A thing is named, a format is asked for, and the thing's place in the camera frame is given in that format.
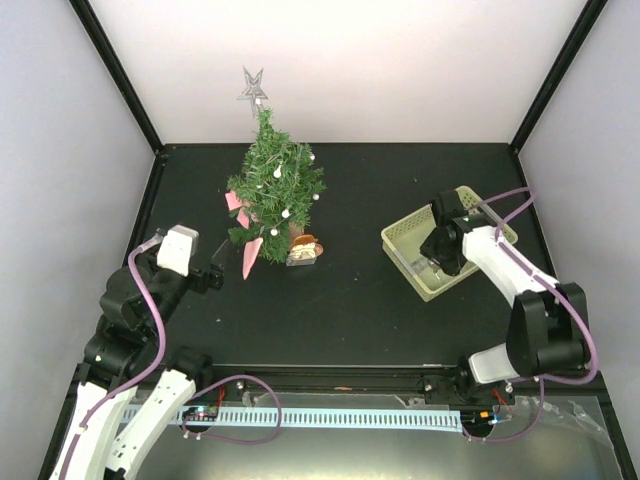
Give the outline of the silver star tree topper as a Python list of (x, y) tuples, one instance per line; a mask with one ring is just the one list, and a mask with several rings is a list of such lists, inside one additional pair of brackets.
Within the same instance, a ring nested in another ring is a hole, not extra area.
[(254, 118), (257, 118), (264, 110), (264, 102), (268, 99), (262, 88), (263, 73), (263, 68), (252, 74), (246, 67), (243, 67), (245, 86), (237, 99), (239, 101), (247, 101), (250, 104)]

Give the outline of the pink cone ornament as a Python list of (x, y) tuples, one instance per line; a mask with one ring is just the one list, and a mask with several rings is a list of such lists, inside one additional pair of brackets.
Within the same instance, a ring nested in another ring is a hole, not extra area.
[(264, 239), (262, 237), (258, 237), (244, 245), (242, 264), (242, 276), (244, 280), (248, 279), (250, 272), (259, 257), (263, 242)]

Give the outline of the brown white plush ornament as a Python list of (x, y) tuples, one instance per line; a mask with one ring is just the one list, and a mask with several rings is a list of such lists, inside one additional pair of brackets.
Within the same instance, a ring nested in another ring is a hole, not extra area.
[(292, 243), (289, 255), (300, 255), (307, 252), (309, 255), (315, 255), (317, 258), (324, 253), (324, 247), (318, 243), (318, 239), (311, 234), (298, 236)]

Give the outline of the green plastic basket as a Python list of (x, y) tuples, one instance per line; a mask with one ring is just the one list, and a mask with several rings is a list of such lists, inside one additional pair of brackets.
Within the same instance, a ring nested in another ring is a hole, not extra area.
[[(462, 185), (455, 191), (463, 208), (469, 212), (468, 216), (484, 214), (494, 225), (500, 220), (491, 207), (479, 206), (483, 199), (470, 187)], [(474, 263), (466, 261), (457, 276), (446, 275), (442, 270), (439, 278), (416, 275), (411, 263), (423, 257), (419, 248), (435, 228), (436, 221), (429, 203), (381, 231), (384, 252), (424, 302), (435, 299), (479, 270)], [(518, 241), (518, 234), (508, 224), (503, 226), (502, 237), (512, 245)]]

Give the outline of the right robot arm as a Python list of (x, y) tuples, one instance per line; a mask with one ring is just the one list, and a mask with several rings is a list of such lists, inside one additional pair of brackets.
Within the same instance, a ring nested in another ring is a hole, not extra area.
[(499, 382), (537, 379), (565, 385), (590, 383), (599, 358), (589, 331), (584, 290), (560, 283), (521, 254), (480, 206), (464, 207), (454, 191), (431, 203), (433, 231), (421, 255), (448, 276), (472, 263), (494, 284), (511, 308), (504, 343), (460, 360), (454, 379), (457, 396), (476, 403)]

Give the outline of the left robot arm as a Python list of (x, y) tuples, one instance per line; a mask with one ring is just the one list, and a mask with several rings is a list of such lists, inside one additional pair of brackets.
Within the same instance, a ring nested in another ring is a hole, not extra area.
[(136, 247), (108, 278), (42, 478), (136, 478), (179, 408), (213, 391), (211, 357), (189, 347), (166, 356), (165, 325), (187, 292), (222, 287), (228, 247), (208, 268), (193, 268), (197, 234), (175, 227)]

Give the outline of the clear battery box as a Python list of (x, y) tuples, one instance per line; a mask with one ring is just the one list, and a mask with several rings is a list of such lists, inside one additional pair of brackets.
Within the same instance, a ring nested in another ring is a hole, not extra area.
[(307, 252), (302, 252), (300, 255), (289, 255), (286, 259), (287, 267), (300, 267), (313, 265), (317, 261), (315, 255), (309, 255)]

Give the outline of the pink star ornament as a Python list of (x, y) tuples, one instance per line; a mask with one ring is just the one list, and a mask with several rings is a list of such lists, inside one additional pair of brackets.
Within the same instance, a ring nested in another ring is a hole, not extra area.
[(230, 190), (225, 194), (227, 207), (230, 213), (235, 214), (236, 221), (242, 228), (248, 230), (250, 227), (250, 215), (248, 208), (251, 204), (240, 200), (234, 190)]

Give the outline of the small green christmas tree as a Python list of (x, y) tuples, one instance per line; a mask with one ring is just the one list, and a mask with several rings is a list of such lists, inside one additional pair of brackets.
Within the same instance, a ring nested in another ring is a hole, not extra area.
[(290, 249), (289, 230), (310, 225), (312, 205), (326, 185), (311, 146), (275, 128), (272, 116), (269, 108), (259, 114), (255, 140), (244, 156), (241, 171), (228, 178), (227, 190), (234, 190), (240, 200), (251, 204), (249, 229), (234, 226), (229, 237), (242, 246), (262, 237), (259, 257), (283, 263)]

